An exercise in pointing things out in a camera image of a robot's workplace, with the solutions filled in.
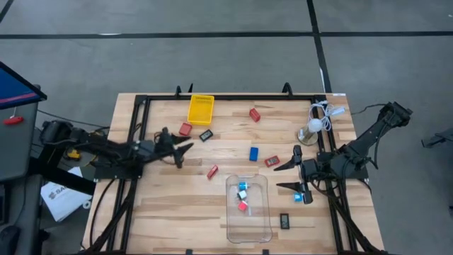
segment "white cable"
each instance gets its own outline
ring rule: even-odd
[[[335,116],[335,115],[338,115],[338,114],[341,114],[341,113],[345,112],[345,108],[344,107],[342,107],[342,106],[341,107],[335,107],[335,106],[329,104],[327,100],[321,101],[319,103],[313,103],[310,106],[309,120],[307,121],[307,123],[309,123],[310,120],[313,119],[311,117],[311,112],[312,112],[313,108],[318,108],[318,107],[323,109],[323,112],[324,112],[324,116],[320,120],[323,123],[323,129],[325,131],[329,131],[332,128],[332,124],[331,124],[330,120],[328,119],[330,116]]]

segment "white paper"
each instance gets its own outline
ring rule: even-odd
[[[82,177],[80,167],[74,167],[68,172]],[[41,196],[56,222],[64,220],[92,197],[53,182],[41,188]]]

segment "clear plastic container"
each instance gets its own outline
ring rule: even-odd
[[[248,208],[238,209],[239,183],[247,183]],[[256,174],[254,176],[232,175],[226,180],[226,237],[234,244],[244,242],[269,242],[272,239],[270,228],[268,180]]]

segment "floor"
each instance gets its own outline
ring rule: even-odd
[[[41,110],[68,118],[108,125],[118,93],[170,92],[177,85],[187,90],[191,83],[202,92],[276,92],[288,81],[295,92],[346,93],[353,111],[387,101],[409,107],[410,124],[381,140],[379,170],[369,171],[382,238],[395,254],[451,253],[453,143],[432,149],[420,143],[453,126],[451,34],[321,36],[326,58],[321,67],[330,80],[323,84],[319,45],[312,37],[7,36],[311,32],[311,0],[0,0],[0,5],[6,2],[12,4],[0,23],[0,60],[42,86],[49,98]],[[315,0],[314,7],[321,32],[453,30],[449,0]],[[375,121],[377,111],[354,116],[357,133]],[[37,126],[47,119],[38,115]],[[43,254],[77,251],[87,217],[81,209],[55,223],[44,210],[42,226],[52,237]]]

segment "monitor screen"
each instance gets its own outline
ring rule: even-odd
[[[38,88],[0,62],[0,109],[47,99]]]

